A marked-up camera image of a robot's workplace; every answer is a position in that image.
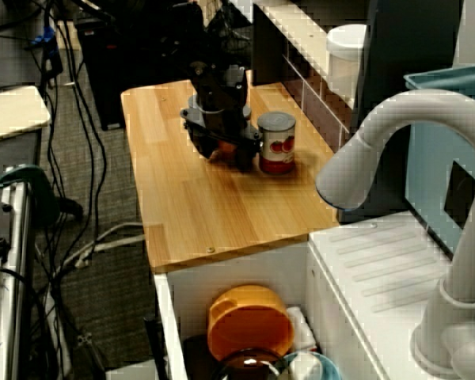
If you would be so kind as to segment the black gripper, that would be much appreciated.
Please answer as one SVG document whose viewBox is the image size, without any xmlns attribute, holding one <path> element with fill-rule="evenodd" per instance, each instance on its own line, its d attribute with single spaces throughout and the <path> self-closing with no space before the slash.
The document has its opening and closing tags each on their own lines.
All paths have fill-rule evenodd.
<svg viewBox="0 0 475 380">
<path fill-rule="evenodd" d="M 241 172 L 250 171 L 260 152 L 261 134 L 249 120 L 245 68 L 231 64 L 222 69 L 195 61 L 188 73 L 196 94 L 189 98 L 180 116 L 189 129 L 192 144 L 204 158 L 210 158 L 221 141 L 234 144 L 235 165 Z"/>
</svg>

